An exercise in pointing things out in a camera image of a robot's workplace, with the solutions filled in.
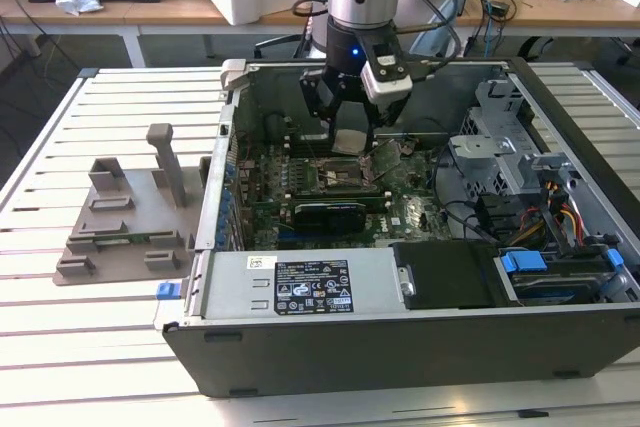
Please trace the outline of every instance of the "motherboard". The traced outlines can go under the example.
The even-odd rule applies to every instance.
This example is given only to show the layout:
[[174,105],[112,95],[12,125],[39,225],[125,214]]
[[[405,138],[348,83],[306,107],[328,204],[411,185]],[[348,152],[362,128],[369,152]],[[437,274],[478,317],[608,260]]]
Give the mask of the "motherboard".
[[360,157],[310,142],[240,148],[244,238],[252,250],[386,247],[447,240],[430,182],[438,150],[387,139]]

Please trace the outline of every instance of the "red wire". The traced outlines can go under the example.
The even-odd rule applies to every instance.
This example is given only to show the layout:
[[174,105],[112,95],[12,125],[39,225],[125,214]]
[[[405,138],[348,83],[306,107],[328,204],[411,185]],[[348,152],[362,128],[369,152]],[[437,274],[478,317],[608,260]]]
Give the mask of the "red wire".
[[540,209],[536,209],[535,207],[530,207],[524,214],[522,214],[522,216],[520,217],[520,231],[522,232],[524,230],[524,218],[530,214],[531,212],[537,212]]

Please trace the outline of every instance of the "white paper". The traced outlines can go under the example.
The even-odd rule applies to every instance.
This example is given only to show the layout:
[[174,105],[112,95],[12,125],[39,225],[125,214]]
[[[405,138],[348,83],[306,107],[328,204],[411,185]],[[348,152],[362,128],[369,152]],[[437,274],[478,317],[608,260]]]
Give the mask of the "white paper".
[[78,17],[83,12],[95,12],[104,7],[99,0],[56,0],[56,5],[67,14]]

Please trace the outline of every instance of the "gray 3d-printed holder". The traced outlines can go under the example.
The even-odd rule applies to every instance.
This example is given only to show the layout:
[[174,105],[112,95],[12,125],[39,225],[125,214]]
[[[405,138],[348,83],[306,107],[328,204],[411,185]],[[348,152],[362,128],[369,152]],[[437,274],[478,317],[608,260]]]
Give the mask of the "gray 3d-printed holder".
[[125,172],[115,158],[96,159],[89,172],[93,187],[58,262],[56,285],[189,275],[206,175],[180,167],[172,136],[170,124],[149,128],[159,169]]

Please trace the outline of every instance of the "wooden desk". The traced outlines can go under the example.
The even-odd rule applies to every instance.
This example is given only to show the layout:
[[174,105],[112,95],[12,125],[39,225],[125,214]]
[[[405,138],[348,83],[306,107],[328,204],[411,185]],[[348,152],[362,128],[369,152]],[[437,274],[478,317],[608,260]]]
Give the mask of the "wooden desk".
[[[621,0],[515,0],[518,13],[506,28],[506,35],[614,36],[615,29],[629,30],[621,36],[640,34],[640,9]],[[467,0],[460,27],[476,27],[482,17],[479,0]]]
[[[52,35],[119,35],[122,37],[132,67],[145,67],[140,47],[141,35],[218,35],[299,33],[304,19],[289,12],[279,12],[259,22],[231,26],[210,0],[163,0],[156,4],[104,2],[99,12],[79,17],[66,14],[53,3],[32,4],[19,0],[29,15]],[[0,0],[0,16],[12,34],[37,35],[15,0]]]
[[[101,12],[74,17],[54,4],[20,0],[29,14],[49,34],[119,35],[134,67],[146,62],[141,35],[218,35],[300,32],[304,19],[290,12],[267,15],[259,22],[230,26],[210,0],[163,0],[157,4],[105,2]],[[621,0],[516,0],[518,13],[504,29],[511,36],[632,37],[640,36],[640,9]],[[15,0],[0,0],[0,15],[14,34],[38,34]],[[470,37],[482,19],[479,0],[468,0],[456,30]]]

